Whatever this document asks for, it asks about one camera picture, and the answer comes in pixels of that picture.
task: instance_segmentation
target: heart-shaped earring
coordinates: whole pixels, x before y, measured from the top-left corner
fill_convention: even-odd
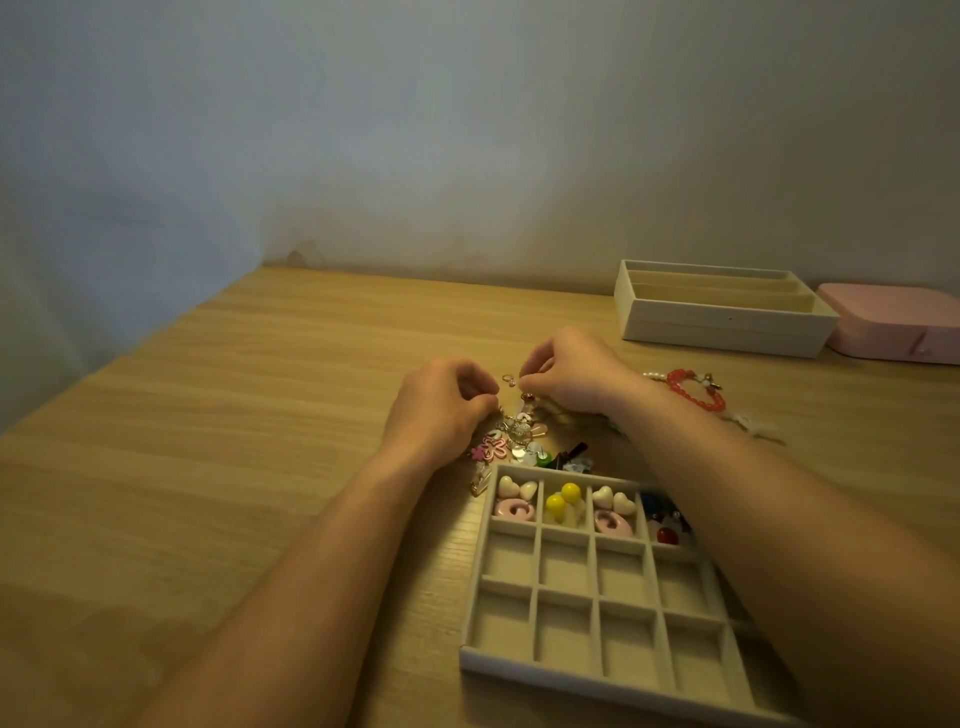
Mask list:
[[[534,499],[537,494],[537,481],[531,480],[520,486],[520,497],[528,503]]]
[[[593,491],[593,505],[604,511],[610,510],[610,507],[613,505],[613,490],[609,485]]]
[[[496,494],[500,497],[517,497],[520,495],[520,486],[509,475],[504,475],[496,485]]]
[[[632,516],[636,513],[636,503],[629,499],[626,494],[617,493],[613,496],[613,512],[620,516]]]

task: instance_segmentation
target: bracelet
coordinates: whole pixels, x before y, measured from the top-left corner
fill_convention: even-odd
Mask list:
[[[666,376],[657,375],[654,373],[649,373],[646,376],[657,381],[666,382],[666,385],[678,395],[692,401],[698,407],[706,409],[707,412],[723,412],[725,409],[727,409],[727,403],[724,401],[723,397],[720,396],[718,391],[722,389],[722,387],[713,381],[713,375],[711,374],[698,376],[696,372],[693,372],[689,369],[675,369]],[[707,394],[710,395],[710,398],[713,400],[713,402],[697,400],[688,394],[680,385],[682,381],[686,381],[687,379],[693,379],[693,381],[703,384],[707,389]]]

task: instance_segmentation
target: red beaded bracelet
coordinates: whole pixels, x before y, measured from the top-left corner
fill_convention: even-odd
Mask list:
[[[680,385],[680,383],[686,379],[693,379],[694,381],[698,381],[703,384],[704,387],[707,388],[707,394],[709,394],[713,399],[713,404],[701,400],[695,400],[691,395],[689,395]],[[689,369],[675,369],[666,376],[666,383],[667,386],[678,395],[681,397],[686,397],[694,404],[706,409],[707,412],[723,412],[727,408],[727,403],[724,402],[723,397],[721,397],[720,393],[717,392],[717,390],[720,389],[720,385],[713,382],[712,375],[706,374],[703,376],[697,376],[696,372],[693,372]]]

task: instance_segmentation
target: pink flower charm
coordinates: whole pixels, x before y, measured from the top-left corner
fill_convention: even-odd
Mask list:
[[[492,462],[494,457],[503,460],[509,454],[507,451],[507,441],[503,439],[494,440],[490,437],[485,437],[481,447],[486,449],[487,454],[484,459],[488,463]]]

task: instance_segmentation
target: finger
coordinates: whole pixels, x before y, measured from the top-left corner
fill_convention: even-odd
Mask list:
[[[450,364],[461,384],[470,384],[477,392],[490,395],[500,391],[500,385],[496,383],[493,375],[472,359],[451,359]]]
[[[489,417],[500,407],[500,400],[496,395],[477,395],[467,402],[467,412],[470,415],[470,424],[479,425],[485,417]]]
[[[553,370],[543,374],[534,374],[522,376],[520,378],[520,389],[539,397],[549,397],[553,390],[556,377]]]
[[[527,360],[523,362],[523,366],[520,367],[520,376],[531,375],[533,372],[538,372],[540,367],[542,367],[548,359],[553,358],[553,337],[544,341],[542,344],[538,345],[530,355],[527,357]]]
[[[457,384],[460,387],[460,396],[465,400],[472,400],[477,395],[485,394],[468,381],[460,381]]]

